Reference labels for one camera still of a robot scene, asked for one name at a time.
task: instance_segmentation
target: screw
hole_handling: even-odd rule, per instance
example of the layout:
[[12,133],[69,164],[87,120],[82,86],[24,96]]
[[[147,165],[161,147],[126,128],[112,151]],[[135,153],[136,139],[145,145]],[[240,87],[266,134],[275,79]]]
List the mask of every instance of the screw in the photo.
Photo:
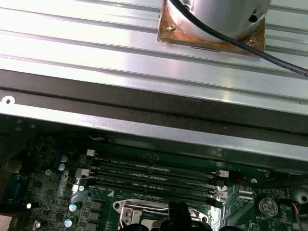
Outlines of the screw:
[[129,218],[131,217],[132,212],[129,209],[124,210],[124,217]]
[[46,176],[51,176],[52,175],[52,171],[50,169],[47,169],[45,174],[46,174]]
[[251,183],[258,183],[258,181],[257,181],[255,178],[252,178],[252,179],[250,180],[250,182],[251,182]]
[[175,26],[169,26],[169,27],[168,27],[168,30],[170,30],[170,31],[175,31],[176,28],[175,28]]

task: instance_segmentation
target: black cable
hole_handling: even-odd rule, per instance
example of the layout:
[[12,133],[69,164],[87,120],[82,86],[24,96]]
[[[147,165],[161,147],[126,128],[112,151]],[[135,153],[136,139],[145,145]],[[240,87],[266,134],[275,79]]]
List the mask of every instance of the black cable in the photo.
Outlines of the black cable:
[[203,30],[204,32],[222,40],[225,41],[227,43],[230,43],[234,46],[237,46],[245,51],[249,51],[250,53],[257,55],[277,66],[280,66],[282,68],[285,68],[287,70],[293,71],[297,74],[303,75],[308,77],[308,70],[304,69],[300,66],[296,66],[293,65],[291,63],[288,63],[286,61],[283,61],[281,59],[278,59],[270,54],[267,54],[265,52],[262,52],[254,47],[251,47],[245,43],[242,43],[240,41],[236,41],[235,39],[232,39],[224,34],[219,33],[216,30],[213,30],[212,28],[208,27],[207,25],[205,25],[203,22],[201,22],[198,18],[196,18],[192,13],[190,13],[190,11],[188,9],[186,9],[186,7],[180,2],[180,0],[169,0],[177,9],[178,11],[184,16],[186,17],[190,22],[192,22],[194,25],[196,25],[197,27],[199,27],[201,30]]

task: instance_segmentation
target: electrolytic capacitor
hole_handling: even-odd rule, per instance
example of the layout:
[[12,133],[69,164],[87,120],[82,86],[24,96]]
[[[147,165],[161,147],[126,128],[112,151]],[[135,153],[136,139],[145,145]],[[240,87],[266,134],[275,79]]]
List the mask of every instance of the electrolytic capacitor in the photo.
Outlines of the electrolytic capacitor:
[[67,160],[68,160],[68,158],[67,158],[66,155],[62,155],[62,156],[61,156],[60,161],[61,161],[62,163],[65,163]]
[[59,171],[64,171],[64,169],[65,169],[65,164],[61,163],[61,164],[58,165]]
[[71,212],[75,212],[77,209],[80,209],[81,204],[79,202],[71,203],[68,207],[68,210]]
[[37,229],[44,228],[48,225],[48,221],[38,219],[34,222],[34,224],[35,224],[35,228],[37,228]]
[[40,203],[38,201],[26,204],[27,209],[39,208],[39,207],[40,207]]
[[67,228],[72,227],[76,223],[77,219],[75,217],[69,217],[65,220],[64,226]]

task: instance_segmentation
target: metal panel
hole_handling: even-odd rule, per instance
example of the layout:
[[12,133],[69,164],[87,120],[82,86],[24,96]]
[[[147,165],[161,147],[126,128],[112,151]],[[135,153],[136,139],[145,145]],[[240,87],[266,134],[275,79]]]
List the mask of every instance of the metal panel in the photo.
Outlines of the metal panel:
[[[156,42],[161,4],[1,2],[0,68],[308,115],[301,76],[255,57]],[[307,68],[307,21],[307,1],[274,0],[267,52]]]
[[289,172],[307,172],[307,147],[85,116],[31,106],[0,103],[5,115],[100,129],[117,144],[231,161]]

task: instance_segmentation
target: chip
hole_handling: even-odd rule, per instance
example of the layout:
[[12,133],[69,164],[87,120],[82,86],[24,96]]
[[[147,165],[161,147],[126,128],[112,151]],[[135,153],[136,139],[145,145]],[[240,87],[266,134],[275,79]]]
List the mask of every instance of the chip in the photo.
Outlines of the chip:
[[85,228],[87,226],[87,224],[85,222],[81,222],[81,223],[79,223],[79,226],[82,227],[82,228]]
[[87,202],[85,203],[85,207],[91,207],[91,202],[87,201]]
[[35,181],[35,182],[33,183],[33,187],[35,187],[35,188],[41,188],[41,187],[42,187],[42,182],[40,182],[40,181]]
[[53,196],[53,190],[48,189],[48,190],[46,191],[46,196]]
[[92,212],[90,212],[90,214],[89,214],[89,219],[90,220],[98,220],[98,217],[100,216],[100,214],[99,213],[92,213]]
[[56,220],[58,220],[58,221],[63,221],[63,218],[64,218],[63,213],[57,213],[57,214],[56,214]]
[[87,223],[85,231],[96,231],[97,225],[93,223]]
[[102,207],[102,204],[100,202],[92,202],[91,204],[91,209],[94,210],[100,210]]

